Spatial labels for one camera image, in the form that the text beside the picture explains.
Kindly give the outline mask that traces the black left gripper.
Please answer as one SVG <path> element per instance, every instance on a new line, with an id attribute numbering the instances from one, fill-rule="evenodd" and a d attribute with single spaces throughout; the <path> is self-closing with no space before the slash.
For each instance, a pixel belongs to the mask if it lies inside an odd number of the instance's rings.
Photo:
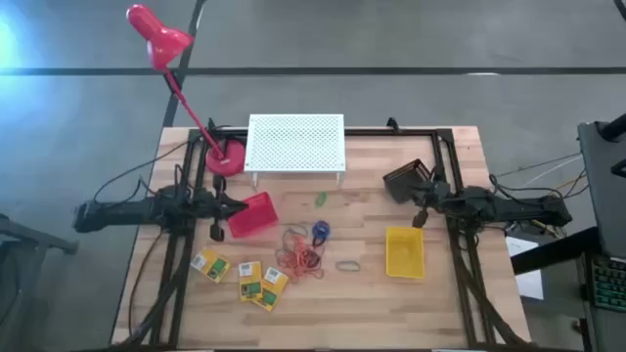
<path id="1" fill-rule="evenodd" d="M 224 221 L 224 218 L 229 219 L 235 214 L 244 211 L 245 207 L 248 207 L 248 204 L 245 201 L 226 196 L 226 180 L 221 175 L 213 176 L 212 188 L 212 192 L 206 188 L 198 189 L 195 192 L 195 212 L 199 218 L 213 219 L 213 224 L 209 227 L 209 237 L 215 242 L 223 242 L 225 239 L 225 231 L 221 223 Z M 225 204 L 231 207 L 225 209 L 224 200 Z"/>

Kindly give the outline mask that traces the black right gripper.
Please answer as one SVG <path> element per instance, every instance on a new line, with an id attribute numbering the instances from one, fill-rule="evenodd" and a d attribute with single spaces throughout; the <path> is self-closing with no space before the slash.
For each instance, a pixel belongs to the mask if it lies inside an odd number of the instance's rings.
<path id="1" fill-rule="evenodd" d="M 422 181 L 413 185 L 413 201 L 420 208 L 413 219 L 415 228 L 422 228 L 429 208 L 440 212 L 441 203 L 449 196 L 449 184 L 444 181 Z"/>

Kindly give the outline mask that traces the black plastic basket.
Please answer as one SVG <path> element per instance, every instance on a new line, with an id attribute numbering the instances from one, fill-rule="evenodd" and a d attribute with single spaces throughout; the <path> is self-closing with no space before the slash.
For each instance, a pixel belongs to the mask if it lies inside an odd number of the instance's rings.
<path id="1" fill-rule="evenodd" d="M 397 203 L 404 203 L 412 198 L 413 188 L 430 177 L 431 171 L 417 158 L 385 174 L 382 180 L 391 197 Z"/>

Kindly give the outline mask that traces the red plastic basket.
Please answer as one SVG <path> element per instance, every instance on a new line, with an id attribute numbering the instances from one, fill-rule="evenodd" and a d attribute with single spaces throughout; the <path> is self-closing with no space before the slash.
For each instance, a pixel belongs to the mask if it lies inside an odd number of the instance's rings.
<path id="1" fill-rule="evenodd" d="M 246 198 L 247 205 L 228 219 L 231 235 L 235 239 L 256 235 L 278 223 L 278 215 L 267 192 Z"/>

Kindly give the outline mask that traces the grey-blue rubber band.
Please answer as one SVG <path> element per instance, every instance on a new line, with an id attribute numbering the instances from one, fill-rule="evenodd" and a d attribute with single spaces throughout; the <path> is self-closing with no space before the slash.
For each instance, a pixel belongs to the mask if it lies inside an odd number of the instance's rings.
<path id="1" fill-rule="evenodd" d="M 292 238 L 306 240 L 309 237 L 308 228 L 301 223 L 288 223 L 282 235 L 282 241 L 286 242 Z"/>

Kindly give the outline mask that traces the yellow plastic basket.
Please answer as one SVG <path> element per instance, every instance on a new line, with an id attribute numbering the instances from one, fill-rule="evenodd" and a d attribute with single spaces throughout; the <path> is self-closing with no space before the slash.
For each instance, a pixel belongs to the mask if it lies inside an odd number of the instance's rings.
<path id="1" fill-rule="evenodd" d="M 421 228 L 386 228 L 385 273 L 392 278 L 416 280 L 425 276 L 424 231 Z"/>

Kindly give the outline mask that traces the yellow crayon box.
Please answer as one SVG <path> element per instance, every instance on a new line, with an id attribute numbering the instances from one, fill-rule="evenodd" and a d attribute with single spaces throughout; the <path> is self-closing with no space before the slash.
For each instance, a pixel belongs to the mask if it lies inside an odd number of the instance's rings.
<path id="1" fill-rule="evenodd" d="M 284 293 L 289 277 L 274 267 L 268 267 L 261 281 L 261 295 L 252 302 L 272 312 Z"/>
<path id="2" fill-rule="evenodd" d="M 262 296 L 262 265 L 259 261 L 245 262 L 238 266 L 239 297 L 242 302 Z"/>
<path id="3" fill-rule="evenodd" d="M 204 249 L 192 259 L 190 266 L 219 284 L 231 268 L 230 262 L 212 249 Z"/>

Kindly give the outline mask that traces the black desk beam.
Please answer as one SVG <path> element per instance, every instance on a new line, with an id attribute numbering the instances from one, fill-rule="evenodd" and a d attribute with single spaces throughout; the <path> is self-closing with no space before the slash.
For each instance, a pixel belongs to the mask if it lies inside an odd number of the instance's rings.
<path id="1" fill-rule="evenodd" d="M 591 227 L 566 238 L 516 254 L 511 261 L 514 273 L 522 275 L 576 259 L 587 252 L 600 250 L 599 229 Z"/>

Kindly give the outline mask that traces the red desk lamp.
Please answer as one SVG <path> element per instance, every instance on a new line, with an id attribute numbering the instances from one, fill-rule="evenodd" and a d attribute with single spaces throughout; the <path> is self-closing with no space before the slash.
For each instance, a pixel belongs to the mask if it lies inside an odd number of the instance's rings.
<path id="1" fill-rule="evenodd" d="M 241 142 L 217 142 L 209 133 L 185 98 L 180 83 L 168 65 L 193 43 L 193 37 L 177 28 L 168 27 L 142 4 L 134 4 L 126 11 L 127 21 L 145 39 L 147 53 L 153 69 L 161 72 L 170 92 L 181 103 L 189 117 L 200 129 L 210 150 L 205 154 L 206 168 L 220 176 L 230 177 L 244 171 L 246 149 Z"/>

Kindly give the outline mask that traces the pile of rubber bands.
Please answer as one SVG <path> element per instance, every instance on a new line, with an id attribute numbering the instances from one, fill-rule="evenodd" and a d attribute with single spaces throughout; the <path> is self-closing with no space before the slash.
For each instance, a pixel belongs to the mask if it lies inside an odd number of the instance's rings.
<path id="1" fill-rule="evenodd" d="M 297 283 L 306 277 L 317 280 L 324 278 L 324 251 L 322 244 L 317 245 L 302 234 L 287 232 L 283 234 L 281 247 L 275 251 L 275 257 L 277 264 Z"/>

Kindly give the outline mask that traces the white perforated metal shelf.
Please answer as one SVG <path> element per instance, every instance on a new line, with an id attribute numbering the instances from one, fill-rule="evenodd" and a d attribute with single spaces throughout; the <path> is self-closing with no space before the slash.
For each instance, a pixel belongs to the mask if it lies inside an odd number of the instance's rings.
<path id="1" fill-rule="evenodd" d="M 244 173 L 252 186 L 261 173 L 334 173 L 341 186 L 347 168 L 342 114 L 252 114 Z"/>

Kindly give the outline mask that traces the orange rubber band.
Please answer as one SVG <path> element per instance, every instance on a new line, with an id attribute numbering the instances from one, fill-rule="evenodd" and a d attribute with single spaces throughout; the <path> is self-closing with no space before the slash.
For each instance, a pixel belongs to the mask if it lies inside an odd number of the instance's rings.
<path id="1" fill-rule="evenodd" d="M 316 270 L 321 262 L 321 257 L 311 246 L 305 245 L 295 249 L 286 249 L 282 262 L 296 275 L 303 275 Z"/>

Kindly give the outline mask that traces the grey metal stand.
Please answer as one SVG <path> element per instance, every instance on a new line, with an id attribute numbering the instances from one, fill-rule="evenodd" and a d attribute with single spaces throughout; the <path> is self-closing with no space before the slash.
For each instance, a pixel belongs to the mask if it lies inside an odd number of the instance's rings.
<path id="1" fill-rule="evenodd" d="M 22 250 L 25 259 L 17 260 L 16 294 L 7 311 L 0 315 L 0 352 L 10 352 L 18 342 L 20 330 L 27 314 L 27 307 L 38 284 L 47 251 L 57 248 L 66 254 L 74 254 L 78 242 L 71 242 L 38 230 L 31 229 L 0 213 L 0 236 L 12 238 L 4 242 L 9 251 Z"/>

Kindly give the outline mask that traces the black computer keyboard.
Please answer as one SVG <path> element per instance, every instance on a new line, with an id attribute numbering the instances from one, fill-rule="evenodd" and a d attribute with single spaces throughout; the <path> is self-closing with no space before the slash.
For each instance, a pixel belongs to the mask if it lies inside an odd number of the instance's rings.
<path id="1" fill-rule="evenodd" d="M 626 262 L 594 257 L 591 260 L 591 286 L 597 307 L 626 313 Z"/>

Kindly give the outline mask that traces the black aluminium table frame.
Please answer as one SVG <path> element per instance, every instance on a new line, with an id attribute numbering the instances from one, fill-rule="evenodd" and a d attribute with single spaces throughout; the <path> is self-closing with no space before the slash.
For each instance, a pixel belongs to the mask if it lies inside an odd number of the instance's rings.
<path id="1" fill-rule="evenodd" d="M 192 252 L 206 247 L 232 264 L 276 262 L 288 223 L 308 229 L 319 220 L 332 229 L 326 243 L 321 280 L 306 277 L 290 283 L 276 308 L 268 312 L 238 296 L 236 269 L 217 284 L 194 269 L 187 285 L 161 323 L 160 343 L 180 349 L 342 349 L 464 347 L 483 336 L 477 310 L 464 316 L 452 248 L 444 219 L 432 214 L 425 225 L 425 276 L 391 278 L 385 273 L 385 231 L 412 222 L 416 207 L 398 204 L 386 193 L 382 177 L 419 158 L 433 165 L 426 129 L 358 128 L 346 140 L 347 170 L 338 186 L 329 174 L 263 174 L 252 186 L 244 175 L 228 182 L 230 197 L 243 199 L 267 192 L 278 223 L 245 239 L 214 242 L 210 224 L 197 223 Z M 328 198 L 315 206 L 321 192 Z M 354 260 L 360 272 L 340 272 L 335 264 Z"/>

